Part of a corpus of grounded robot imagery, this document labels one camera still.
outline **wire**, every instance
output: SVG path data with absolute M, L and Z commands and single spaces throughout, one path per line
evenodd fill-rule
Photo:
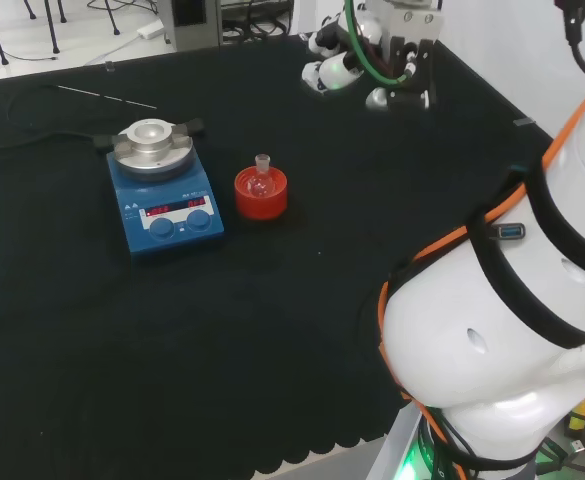
M 380 351 L 381 356 L 383 357 L 383 360 L 385 361 L 385 363 L 388 364 L 387 355 L 385 353 L 385 348 L 383 347 L 383 344 L 381 344 L 381 346 L 379 347 L 379 351 Z M 446 435 L 446 433 L 444 432 L 444 430 L 439 426 L 439 424 L 435 420 L 435 418 L 434 418 L 432 412 L 430 411 L 430 409 L 428 409 L 425 405 L 423 405 L 421 402 L 419 402 L 414 397 L 412 397 L 407 392 L 407 390 L 405 390 L 405 388 L 403 388 L 401 386 L 401 383 L 394 376 L 394 372 L 392 372 L 391 370 L 390 370 L 390 372 L 392 373 L 392 376 L 394 377 L 394 380 L 395 380 L 396 384 L 399 386 L 399 390 L 401 391 L 401 395 L 403 396 L 403 398 L 405 398 L 406 400 L 412 401 L 417 406 L 417 408 L 419 410 L 421 410 L 421 414 L 425 417 L 425 419 L 427 420 L 428 424 L 430 425 L 430 427 L 432 428 L 432 430 L 434 431 L 434 433 L 436 433 L 439 436 L 439 438 L 441 439 L 441 441 L 443 441 L 445 443 L 449 443 L 448 442 L 449 436 Z M 454 468 L 456 469 L 456 471 L 457 471 L 457 473 L 459 475 L 459 478 L 461 480 L 468 480 L 467 475 L 465 474 L 465 470 L 463 470 L 463 468 L 460 465 L 454 464 Z
M 581 105 L 579 106 L 577 111 L 574 112 L 574 114 L 570 117 L 570 119 L 566 123 L 565 127 L 563 127 L 563 130 L 561 130 L 561 132 L 556 137 L 554 142 L 552 142 L 552 145 L 550 145 L 550 148 L 548 149 L 548 151 L 545 152 L 545 155 L 543 155 L 543 167 L 544 168 L 547 168 L 548 166 L 550 166 L 550 164 L 552 163 L 554 158 L 557 156 L 559 150 L 561 150 L 561 148 L 563 147 L 563 144 L 567 140 L 568 136 L 570 135 L 570 133 L 574 129 L 574 126 L 579 121 L 579 119 L 581 118 L 581 116 L 583 115 L 584 112 L 585 112 L 585 100 L 583 101 L 583 103 L 581 103 Z M 523 185 L 519 185 L 519 187 L 514 191 L 514 193 L 512 193 L 512 195 L 510 195 L 503 203 L 501 203 L 499 206 L 497 206 L 496 208 L 494 208 L 488 212 L 488 214 L 485 216 L 485 221 L 492 222 L 493 220 L 496 220 L 501 215 L 503 215 L 508 210 L 510 210 L 512 207 L 514 207 L 517 203 L 519 203 L 519 201 L 524 196 L 525 196 L 525 187 Z M 436 242 L 432 243 L 431 245 L 428 245 L 427 247 L 425 247 L 423 250 L 421 250 L 414 257 L 414 259 L 417 260 L 417 259 L 425 257 L 431 253 L 434 253 L 437 250 L 439 250 L 439 249 L 449 245 L 450 243 L 458 240 L 459 238 L 461 238 L 462 236 L 464 236 L 466 234 L 467 234 L 467 229 L 465 227 L 457 228 L 453 232 L 447 234 L 445 237 L 443 237 L 443 238 L 437 240 Z
M 447 421 L 447 419 L 443 416 L 443 413 L 440 410 L 435 409 L 435 408 L 429 408 L 429 407 L 425 407 L 425 408 L 428 409 L 428 411 L 432 415 L 432 418 L 434 418 L 439 423 L 439 425 L 443 424 L 443 425 L 446 426 L 446 428 L 447 428 L 447 426 L 449 426 L 450 428 L 452 428 L 452 425 L 450 425 L 450 422 Z M 441 431 L 442 431 L 442 433 L 443 433 L 443 435 L 445 437 L 446 443 L 448 443 L 449 445 L 455 445 L 454 439 L 448 433 L 448 431 L 445 428 L 441 428 Z M 462 443 L 464 445 L 467 445 L 467 442 L 465 442 L 465 440 L 461 439 L 461 441 L 462 441 Z M 468 453 L 471 452 L 471 455 L 474 455 L 474 452 L 472 451 L 472 449 L 470 448 L 469 445 L 467 445 L 466 448 L 468 449 Z M 441 456 L 441 453 L 440 452 L 437 452 L 436 451 L 436 448 L 434 449 L 434 454 Z M 452 476 L 451 476 L 452 475 L 452 468 L 453 468 L 452 467 L 452 462 L 450 462 L 450 460 L 448 458 L 446 458 L 445 456 L 443 456 L 443 462 L 444 462 L 444 469 L 446 471 L 445 477 L 446 478 L 452 478 Z M 465 475 L 468 476 L 467 471 L 465 469 L 463 469 L 463 471 L 465 472 Z
M 34 145 L 36 143 L 40 143 L 40 142 L 43 142 L 45 140 L 48 140 L 50 138 L 57 137 L 57 136 L 76 137 L 76 138 L 81 138 L 84 140 L 91 140 L 91 141 L 93 141 L 95 138 L 95 135 L 88 135 L 87 133 L 80 133 L 80 132 L 70 132 L 70 131 L 49 132 L 49 133 L 44 133 L 44 134 L 38 135 L 36 137 L 29 138 L 29 139 L 24 140 L 22 142 L 12 143 L 10 145 L 0 145 L 0 150 L 10 150 L 12 148 L 27 147 L 29 145 Z
M 23 57 L 17 57 L 16 55 L 12 55 L 11 53 L 8 53 L 5 51 L 5 49 L 1 48 L 1 50 L 3 50 L 3 53 L 5 55 L 7 55 L 10 58 L 14 58 L 15 60 L 24 60 L 26 62 L 41 62 L 43 60 L 57 60 L 57 57 L 43 57 L 43 58 L 23 58 Z
M 454 437 L 461 443 L 461 445 L 463 445 L 467 452 L 473 457 L 476 457 L 476 453 L 474 453 L 474 450 L 472 450 L 470 444 L 459 434 L 459 432 L 452 426 L 450 421 L 447 418 L 445 418 L 445 415 L 443 415 L 442 412 L 439 413 L 437 418 L 441 420 L 441 422 L 445 425 L 445 428 L 447 428 L 452 433 L 452 435 L 454 435 Z M 474 472 L 474 475 L 472 475 L 472 479 L 476 480 L 477 478 L 479 478 L 479 473 L 480 471 L 476 470 Z
M 539 447 L 539 452 L 548 457 L 550 460 L 553 460 L 554 462 L 559 462 L 559 457 L 557 457 L 554 453 L 550 452 L 545 447 Z
M 93 10 L 106 10 L 106 7 L 94 7 L 93 4 L 96 3 L 98 0 L 90 0 L 87 4 L 86 7 L 91 8 Z M 131 2 L 124 2 L 122 0 L 113 0 L 115 3 L 119 3 L 120 5 L 118 7 L 115 8 L 110 8 L 111 12 L 116 12 L 117 10 L 121 10 L 124 7 L 137 7 L 137 8 L 142 8 L 144 10 L 149 10 L 150 12 L 152 12 L 155 15 L 159 14 L 159 10 L 157 9 L 156 6 L 156 2 L 154 0 L 147 0 L 147 2 L 150 4 L 149 7 L 146 7 L 145 5 L 139 5 L 137 2 L 137 0 L 132 0 Z
M 358 30 L 354 25 L 354 0 L 346 0 L 345 1 L 345 19 L 348 25 L 348 34 L 350 36 L 350 41 L 352 43 L 352 48 L 356 53 L 359 62 L 363 65 L 363 68 L 374 77 L 378 82 L 383 83 L 384 85 L 392 85 L 397 86 L 407 80 L 407 76 L 401 75 L 399 78 L 388 78 L 381 73 L 379 73 L 372 64 L 368 61 L 367 57 L 365 56 L 365 52 L 361 48 L 361 44 L 359 43 L 359 36 Z
M 272 2 L 269 0 L 250 0 L 224 6 L 224 10 L 237 6 L 245 6 L 246 16 L 244 20 L 225 19 L 222 21 L 224 32 L 223 40 L 226 42 L 236 43 L 242 43 L 249 40 L 266 40 L 269 36 L 274 34 L 277 29 L 280 29 L 285 35 L 290 35 L 293 11 L 291 2 L 289 0 L 286 1 L 285 9 L 282 11 L 279 10 L 277 12 L 265 8 L 266 4 L 271 3 Z M 254 16 L 253 7 L 255 6 L 263 7 L 265 13 Z M 288 14 L 287 26 L 279 20 L 279 18 L 281 18 L 286 13 Z M 262 26 L 263 22 L 269 22 L 272 25 L 272 29 L 270 31 L 265 30 Z
M 143 38 L 143 37 L 141 37 L 141 35 L 137 35 L 137 36 L 136 36 L 136 37 L 134 37 L 132 40 L 128 40 L 128 41 L 127 41 L 127 42 L 125 42 L 123 45 L 121 45 L 121 46 L 119 46 L 119 47 L 115 48 L 114 50 L 110 50 L 110 51 L 109 51 L 109 52 L 107 52 L 107 53 L 104 53 L 104 54 L 102 54 L 102 55 L 99 55 L 98 57 L 95 57 L 95 58 L 93 58 L 93 59 L 92 59 L 92 60 L 90 60 L 89 62 L 85 63 L 83 66 L 85 67 L 85 66 L 88 66 L 88 65 L 92 65 L 93 63 L 98 63 L 98 62 L 100 62 L 100 61 L 102 61 L 102 60 L 105 60 L 105 58 L 106 58 L 108 55 L 112 55 L 114 52 L 118 52 L 119 50 L 121 50 L 121 49 L 123 49 L 123 48 L 127 47 L 128 45 L 131 45 L 132 43 L 136 42 L 136 41 L 137 41 L 138 39 L 140 39 L 140 38 Z
M 552 451 L 554 456 L 558 458 L 560 461 L 564 462 L 568 458 L 568 452 L 563 450 L 558 443 L 552 440 L 550 437 L 545 437 L 543 443 L 548 446 L 548 448 Z
M 576 64 L 585 73 L 585 59 L 581 55 L 581 50 L 579 50 L 578 45 L 572 45 L 572 55 L 574 56 L 574 60 L 576 60 Z
M 356 29 L 357 34 L 361 36 L 361 41 L 367 51 L 368 57 L 372 58 L 372 60 L 374 60 L 374 63 L 376 63 L 377 67 L 380 67 L 380 69 L 383 70 L 383 72 L 385 72 L 386 75 L 392 75 L 392 69 L 390 68 L 390 66 L 376 54 L 376 52 L 374 51 L 374 47 L 372 47 L 368 39 L 362 35 L 361 26 L 359 25 L 359 22 L 356 19 L 356 15 L 354 16 L 354 27 Z

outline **black strap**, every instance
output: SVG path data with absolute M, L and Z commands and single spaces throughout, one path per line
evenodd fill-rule
M 562 348 L 585 344 L 585 332 L 555 315 L 521 281 L 497 241 L 488 237 L 484 212 L 467 225 L 474 252 L 488 282 L 503 303 L 534 332 Z
M 526 465 L 529 462 L 531 462 L 534 459 L 534 457 L 536 457 L 536 452 L 540 448 L 539 445 L 539 447 L 537 447 L 532 453 L 514 460 L 492 460 L 489 458 L 471 456 L 470 454 L 464 452 L 463 450 L 460 450 L 459 448 L 455 448 L 454 446 L 451 446 L 443 442 L 443 440 L 441 440 L 439 436 L 432 431 L 432 429 L 430 429 L 430 435 L 434 440 L 434 446 L 436 447 L 436 449 L 443 453 L 448 458 L 448 460 L 450 460 L 452 463 L 456 463 L 457 465 L 463 468 L 479 472 L 513 470 L 522 465 Z
M 585 270 L 585 238 L 561 215 L 550 194 L 540 162 L 526 176 L 525 188 L 536 221 L 545 236 L 559 252 Z

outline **power cord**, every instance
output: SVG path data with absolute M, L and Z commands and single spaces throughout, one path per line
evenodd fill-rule
M 42 57 L 42 58 L 23 58 L 23 57 L 17 57 L 16 55 L 12 55 L 11 53 L 6 52 L 3 49 L 3 53 L 5 55 L 7 55 L 10 58 L 14 58 L 15 60 L 24 60 L 26 62 L 40 62 L 43 60 L 57 60 L 57 57 Z
M 15 149 L 15 148 L 27 147 L 30 145 L 44 142 L 44 141 L 49 140 L 49 139 L 54 138 L 54 137 L 74 137 L 74 138 L 77 138 L 80 140 L 89 140 L 92 142 L 95 149 L 99 152 L 105 152 L 105 151 L 108 151 L 111 149 L 112 144 L 113 144 L 113 136 L 110 134 L 89 134 L 89 133 L 84 133 L 84 132 L 76 132 L 76 131 L 72 131 L 72 130 L 54 130 L 54 131 L 45 132 L 45 131 L 41 131 L 42 129 L 40 127 L 35 126 L 35 125 L 32 125 L 32 124 L 23 125 L 23 124 L 16 122 L 12 117 L 12 112 L 14 110 L 14 106 L 23 97 L 23 95 L 25 95 L 27 93 L 32 93 L 33 91 L 37 91 L 37 90 L 50 90 L 50 91 L 63 90 L 63 91 L 67 91 L 67 90 L 72 90 L 72 89 L 69 89 L 67 87 L 60 87 L 58 85 L 37 85 L 35 87 L 29 88 L 26 90 L 21 90 L 21 91 L 17 92 L 16 94 L 14 94 L 9 99 L 9 101 L 6 105 L 6 108 L 5 108 L 5 118 L 7 120 L 7 123 L 17 130 L 21 130 L 21 131 L 27 132 L 27 133 L 33 133 L 35 135 L 26 139 L 26 140 L 20 141 L 20 142 L 11 143 L 8 145 L 0 145 L 0 150 L 11 150 L 11 149 Z M 123 102 L 128 108 L 132 108 L 132 106 L 133 106 L 132 102 L 129 102 L 129 101 L 123 101 Z
M 97 2 L 98 0 L 90 0 L 87 4 L 86 7 L 91 8 L 92 10 L 106 10 L 107 8 L 105 7 L 95 7 L 94 4 Z M 114 3 L 118 3 L 120 4 L 118 7 L 115 8 L 111 8 L 110 11 L 111 12 L 116 12 L 117 10 L 120 10 L 124 7 L 137 7 L 137 8 L 142 8 L 144 10 L 149 10 L 150 12 L 152 12 L 155 15 L 159 14 L 159 10 L 156 6 L 156 1 L 155 0 L 147 0 L 147 2 L 150 4 L 149 7 L 146 7 L 145 5 L 139 5 L 137 2 L 137 0 L 132 0 L 131 2 L 124 2 L 122 0 L 113 0 Z
M 128 45 L 131 45 L 131 44 L 133 44 L 134 42 L 136 42 L 137 40 L 139 40 L 140 38 L 143 38 L 143 37 L 142 37 L 141 35 L 137 35 L 137 36 L 136 36 L 136 37 L 134 37 L 133 39 L 131 39 L 131 40 L 128 40 L 128 41 L 127 41 L 127 42 L 125 42 L 124 44 L 122 44 L 122 45 L 120 45 L 120 46 L 116 47 L 114 50 L 110 50 L 109 52 L 103 53 L 103 54 L 99 55 L 98 57 L 95 57 L 95 58 L 93 58 L 93 59 L 92 59 L 92 60 L 90 60 L 89 62 L 86 62 L 86 63 L 85 63 L 83 66 L 84 66 L 84 67 L 86 67 L 86 66 L 88 66 L 88 65 L 92 65 L 92 64 L 95 64 L 95 63 L 99 63 L 99 62 L 101 62 L 101 61 L 105 60 L 105 59 L 106 59 L 106 57 L 107 57 L 108 55 L 112 55 L 113 53 L 115 53 L 115 52 L 118 52 L 119 50 L 122 50 L 122 49 L 124 49 L 124 48 L 125 48 L 125 47 L 127 47 Z
M 266 40 L 273 35 L 277 30 L 283 32 L 284 35 L 290 34 L 292 26 L 293 4 L 291 0 L 285 2 L 284 9 L 273 10 L 272 2 L 268 0 L 249 0 L 245 2 L 233 3 L 224 6 L 223 10 L 231 10 L 236 7 L 245 7 L 246 14 L 243 20 L 224 19 L 223 25 L 223 40 L 225 42 L 243 43 L 249 40 Z M 254 7 L 260 7 L 262 12 L 254 15 Z M 279 19 L 288 14 L 288 25 L 283 24 Z M 270 23 L 271 30 L 265 30 L 260 24 Z
M 570 412 L 569 416 L 579 418 L 585 421 L 585 415 L 576 414 L 574 412 Z M 550 462 L 543 462 L 537 465 L 537 475 L 544 475 L 546 473 L 553 473 L 562 470 L 563 468 L 569 468 L 571 470 L 575 470 L 577 472 L 585 473 L 585 465 L 580 465 L 574 463 L 574 459 L 585 450 L 583 444 L 585 443 L 585 427 L 583 429 L 583 435 L 581 436 L 581 440 L 577 440 L 572 442 L 573 445 L 573 452 L 568 454 L 565 450 L 563 450 L 556 442 L 551 440 L 550 438 L 546 438 L 543 440 L 543 445 L 549 448 L 546 449 L 542 446 L 539 451 L 543 453 L 547 458 L 549 458 Z
M 555 0 L 555 4 L 563 10 L 565 38 L 570 44 L 576 64 L 585 73 L 585 59 L 579 49 L 579 44 L 583 40 L 582 26 L 585 21 L 585 0 Z

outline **black fabric surface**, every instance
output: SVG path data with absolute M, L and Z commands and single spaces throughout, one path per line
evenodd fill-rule
M 402 402 L 376 351 L 378 287 L 548 139 L 522 142 L 520 114 L 440 45 L 429 113 L 366 111 L 369 79 L 317 99 L 308 61 L 281 40 L 0 81 L 0 144 L 28 136 L 6 121 L 9 96 L 42 84 L 159 109 L 39 89 L 15 122 L 203 118 L 226 228 L 131 263 L 89 143 L 0 151 L 0 479 L 246 479 L 389 430 Z M 233 200 L 258 153 L 289 182 L 288 211 L 263 225 Z

